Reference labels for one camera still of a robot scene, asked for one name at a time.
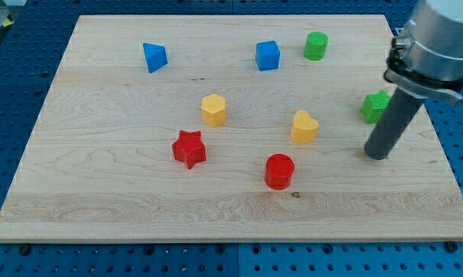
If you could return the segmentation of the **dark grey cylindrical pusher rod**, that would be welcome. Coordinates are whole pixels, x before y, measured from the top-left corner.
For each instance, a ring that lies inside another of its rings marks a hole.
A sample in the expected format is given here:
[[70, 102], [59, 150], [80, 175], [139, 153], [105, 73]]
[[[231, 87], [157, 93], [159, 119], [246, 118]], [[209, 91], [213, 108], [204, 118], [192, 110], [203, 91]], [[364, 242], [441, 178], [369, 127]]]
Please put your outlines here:
[[385, 159], [424, 101], [397, 88], [365, 143], [365, 154], [375, 160]]

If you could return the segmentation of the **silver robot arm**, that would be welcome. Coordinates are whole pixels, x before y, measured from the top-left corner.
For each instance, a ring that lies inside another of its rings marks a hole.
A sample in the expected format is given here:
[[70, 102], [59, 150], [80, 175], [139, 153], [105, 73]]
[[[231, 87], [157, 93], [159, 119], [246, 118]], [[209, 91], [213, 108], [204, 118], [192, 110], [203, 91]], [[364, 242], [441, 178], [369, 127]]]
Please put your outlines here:
[[397, 88], [364, 146], [375, 160], [388, 156], [426, 99], [463, 99], [463, 0], [416, 2], [391, 40], [384, 78]]

